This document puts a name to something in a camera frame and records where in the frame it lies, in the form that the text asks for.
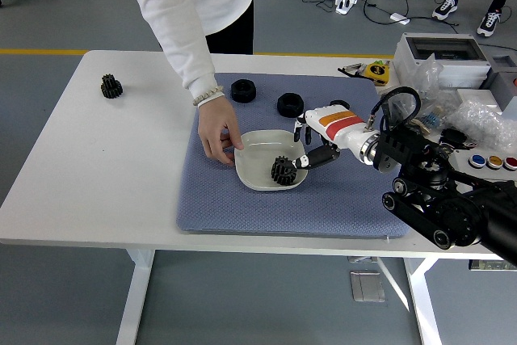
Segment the person's right hand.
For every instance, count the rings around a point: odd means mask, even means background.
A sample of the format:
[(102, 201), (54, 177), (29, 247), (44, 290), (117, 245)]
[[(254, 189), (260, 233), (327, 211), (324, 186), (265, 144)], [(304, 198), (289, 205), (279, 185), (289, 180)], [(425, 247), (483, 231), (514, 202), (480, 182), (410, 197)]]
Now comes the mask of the person's right hand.
[(234, 155), (228, 149), (244, 148), (233, 106), (221, 96), (202, 104), (198, 111), (198, 134), (205, 155), (226, 166), (233, 166)]

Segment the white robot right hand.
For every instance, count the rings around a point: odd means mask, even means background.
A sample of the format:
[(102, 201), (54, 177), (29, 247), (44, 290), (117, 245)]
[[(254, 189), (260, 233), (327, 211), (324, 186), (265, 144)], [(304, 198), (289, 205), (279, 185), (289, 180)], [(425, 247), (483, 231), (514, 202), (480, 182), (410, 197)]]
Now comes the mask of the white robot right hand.
[(305, 128), (305, 143), (310, 143), (311, 131), (320, 135), (323, 145), (295, 159), (298, 170), (310, 170), (336, 160), (342, 149), (349, 149), (362, 163), (372, 165), (380, 132), (365, 123), (342, 104), (308, 110), (296, 118), (294, 141), (300, 140)]

